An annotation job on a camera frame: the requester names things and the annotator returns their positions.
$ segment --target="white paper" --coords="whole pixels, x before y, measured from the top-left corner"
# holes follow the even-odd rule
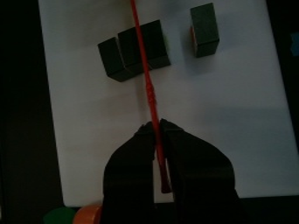
[[[193,58],[195,6],[214,2],[216,54]],[[232,162],[239,197],[299,193],[295,136],[262,0],[136,1],[140,23],[161,20],[172,65],[151,72],[159,116],[214,144]],[[97,43],[135,26],[129,1],[40,0],[51,106],[65,206],[103,200],[111,154],[151,120],[143,75],[105,75]],[[157,168],[155,201],[160,194]]]

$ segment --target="dark green block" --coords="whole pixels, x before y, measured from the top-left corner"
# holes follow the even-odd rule
[[[152,69],[171,65],[160,20],[141,26],[147,62]]]
[[[155,69],[171,65],[164,45],[164,35],[160,20],[140,26],[148,66]],[[141,55],[137,44],[136,28],[117,34],[120,50],[125,67],[133,74],[140,74],[143,69]]]
[[[214,4],[191,8],[191,35],[196,58],[212,55],[220,42]]]
[[[117,47],[117,39],[111,38],[97,44],[97,49],[107,71],[107,76],[116,81],[125,81],[131,79],[135,74],[131,73],[124,66],[121,54]]]
[[[137,45],[136,28],[121,31],[117,34],[117,39],[125,67],[137,75],[144,69]]]

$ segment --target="red line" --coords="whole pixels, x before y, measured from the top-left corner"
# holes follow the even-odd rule
[[[147,57],[145,57],[145,45],[144,45],[143,34],[141,34],[141,29],[140,29],[140,24],[139,24],[139,19],[137,19],[136,1],[135,0],[131,0],[131,8],[132,8],[132,12],[133,12],[135,30],[136,30],[137,43],[139,43],[143,67],[144,67],[145,93],[147,93],[147,100],[148,100],[148,106],[151,109],[151,117],[152,117],[152,124],[153,124],[155,148],[156,148],[156,156],[157,156],[157,163],[159,163],[160,176],[161,176],[161,192],[169,193],[172,190],[169,187],[169,181],[168,181],[168,176],[167,176],[161,131],[160,131],[160,125],[159,125],[156,106],[155,106],[155,104],[156,104],[155,87],[153,87],[151,75],[148,72]]]

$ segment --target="black block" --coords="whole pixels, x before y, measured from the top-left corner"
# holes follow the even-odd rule
[[[135,75],[125,69],[123,57],[117,47],[117,39],[111,38],[97,44],[97,49],[107,71],[107,76],[116,81],[125,81]]]
[[[191,8],[191,37],[195,57],[212,55],[220,42],[214,4],[207,3]]]
[[[149,68],[160,68],[171,65],[168,59],[164,34],[160,20],[155,20],[140,26],[144,38],[144,50]],[[117,34],[120,50],[124,58],[125,67],[133,74],[140,74],[143,69],[143,61],[136,37],[136,28],[121,31]]]

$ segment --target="orange object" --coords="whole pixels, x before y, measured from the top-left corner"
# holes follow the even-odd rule
[[[75,215],[72,224],[99,224],[101,206],[84,206]]]

